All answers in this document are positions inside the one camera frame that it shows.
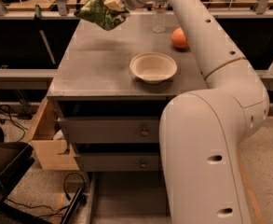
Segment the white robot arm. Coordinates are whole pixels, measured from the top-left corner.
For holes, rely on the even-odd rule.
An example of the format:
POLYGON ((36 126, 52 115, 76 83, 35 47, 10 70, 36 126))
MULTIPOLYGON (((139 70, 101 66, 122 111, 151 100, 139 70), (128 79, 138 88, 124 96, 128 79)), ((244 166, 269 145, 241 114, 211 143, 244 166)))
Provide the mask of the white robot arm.
MULTIPOLYGON (((130 9, 151 1, 120 0, 130 9)), ((237 157, 269 110, 266 87, 200 0, 173 7, 206 89, 173 98, 159 123, 172 224, 251 224, 237 157)))

